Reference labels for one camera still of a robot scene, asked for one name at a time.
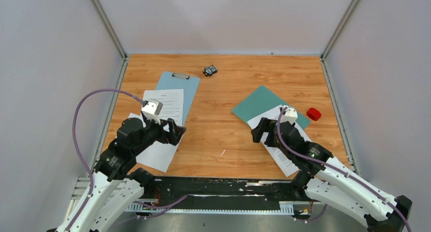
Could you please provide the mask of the green file folder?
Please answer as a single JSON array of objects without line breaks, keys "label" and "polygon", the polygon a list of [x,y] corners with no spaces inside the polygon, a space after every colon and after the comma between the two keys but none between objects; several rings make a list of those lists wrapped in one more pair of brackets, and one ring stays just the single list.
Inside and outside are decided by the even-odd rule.
[{"label": "green file folder", "polygon": [[232,112],[249,127],[255,128],[261,117],[276,120],[282,106],[293,107],[261,85],[236,105]]}]

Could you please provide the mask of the printed text paper sheet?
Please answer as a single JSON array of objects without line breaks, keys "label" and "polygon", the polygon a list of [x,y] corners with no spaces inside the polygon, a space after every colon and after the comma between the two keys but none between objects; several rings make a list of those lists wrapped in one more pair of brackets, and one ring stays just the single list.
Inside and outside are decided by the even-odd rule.
[{"label": "printed text paper sheet", "polygon": [[[282,105],[278,105],[264,113],[261,113],[252,119],[247,121],[247,124],[254,129],[259,124],[261,118],[268,118],[271,120],[277,120],[278,116],[280,114],[280,107]],[[268,136],[268,133],[263,133],[263,136],[260,140],[260,143],[265,147],[265,149],[269,152],[270,156],[273,158],[273,160],[276,162],[278,167],[281,169],[283,174],[288,177],[295,172],[297,172],[299,169],[297,166],[295,166],[291,160],[289,160],[278,148],[275,147],[268,147],[264,142],[266,141]]]}]

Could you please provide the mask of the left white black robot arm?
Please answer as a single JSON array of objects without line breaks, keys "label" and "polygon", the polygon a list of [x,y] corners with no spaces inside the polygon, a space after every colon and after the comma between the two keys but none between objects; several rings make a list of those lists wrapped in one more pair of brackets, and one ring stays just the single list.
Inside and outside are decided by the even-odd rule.
[{"label": "left white black robot arm", "polygon": [[64,222],[53,231],[107,231],[141,196],[152,197],[154,176],[143,168],[132,171],[136,157],[154,143],[176,146],[186,132],[174,119],[124,120],[117,137],[101,154],[86,191]]}]

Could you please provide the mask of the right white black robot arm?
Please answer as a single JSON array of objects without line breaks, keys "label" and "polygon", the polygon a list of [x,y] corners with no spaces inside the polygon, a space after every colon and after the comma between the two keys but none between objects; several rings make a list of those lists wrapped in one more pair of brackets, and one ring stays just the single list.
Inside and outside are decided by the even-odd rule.
[{"label": "right white black robot arm", "polygon": [[248,121],[253,142],[262,143],[297,167],[290,186],[296,200],[316,199],[355,219],[368,231],[411,231],[412,201],[367,182],[322,145],[311,141],[296,123],[257,117]]}]

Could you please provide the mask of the lower left paper sheet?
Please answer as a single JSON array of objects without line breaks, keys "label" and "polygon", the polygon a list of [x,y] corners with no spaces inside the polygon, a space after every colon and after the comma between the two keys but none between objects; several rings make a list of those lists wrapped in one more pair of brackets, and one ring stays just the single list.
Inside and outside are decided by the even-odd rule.
[{"label": "lower left paper sheet", "polygon": [[163,144],[155,141],[137,157],[137,163],[151,167],[161,172],[167,172],[170,163],[179,147],[179,144]]}]

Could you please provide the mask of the upper left paper sheet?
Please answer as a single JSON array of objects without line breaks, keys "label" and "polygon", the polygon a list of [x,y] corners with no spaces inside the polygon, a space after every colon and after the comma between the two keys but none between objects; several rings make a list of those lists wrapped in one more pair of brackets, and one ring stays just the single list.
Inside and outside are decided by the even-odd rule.
[{"label": "upper left paper sheet", "polygon": [[179,126],[183,124],[183,89],[147,90],[143,100],[157,100],[163,104],[158,117],[167,120],[174,119]]}]

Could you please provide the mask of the light blue clipboard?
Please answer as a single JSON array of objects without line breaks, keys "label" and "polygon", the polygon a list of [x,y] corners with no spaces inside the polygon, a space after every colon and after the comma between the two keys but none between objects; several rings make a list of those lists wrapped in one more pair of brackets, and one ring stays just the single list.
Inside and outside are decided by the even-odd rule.
[{"label": "light blue clipboard", "polygon": [[200,80],[196,76],[164,71],[156,85],[155,90],[183,89],[183,123],[187,120]]}]

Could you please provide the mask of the small red object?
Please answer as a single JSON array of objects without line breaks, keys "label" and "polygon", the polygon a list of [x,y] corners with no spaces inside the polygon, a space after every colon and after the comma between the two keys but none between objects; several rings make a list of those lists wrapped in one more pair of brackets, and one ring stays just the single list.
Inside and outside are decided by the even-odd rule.
[{"label": "small red object", "polygon": [[313,121],[318,121],[321,117],[322,114],[320,111],[318,111],[316,108],[309,108],[306,112],[307,117],[309,117],[311,120]]}]

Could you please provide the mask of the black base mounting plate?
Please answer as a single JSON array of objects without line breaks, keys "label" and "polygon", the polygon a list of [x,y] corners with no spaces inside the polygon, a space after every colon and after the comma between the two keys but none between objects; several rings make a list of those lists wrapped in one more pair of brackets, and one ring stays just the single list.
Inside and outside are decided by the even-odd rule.
[{"label": "black base mounting plate", "polygon": [[144,188],[145,203],[163,207],[184,196],[174,209],[185,210],[273,211],[281,202],[311,203],[288,180],[155,177]]}]

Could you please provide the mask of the aluminium frame rail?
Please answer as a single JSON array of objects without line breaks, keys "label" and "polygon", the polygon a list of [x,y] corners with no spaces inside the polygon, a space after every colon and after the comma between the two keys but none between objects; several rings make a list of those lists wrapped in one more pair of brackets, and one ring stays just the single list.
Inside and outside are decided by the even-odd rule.
[{"label": "aluminium frame rail", "polygon": [[[293,215],[299,205],[288,181],[155,177],[125,211],[170,213]],[[185,200],[174,202],[185,196]]]}]

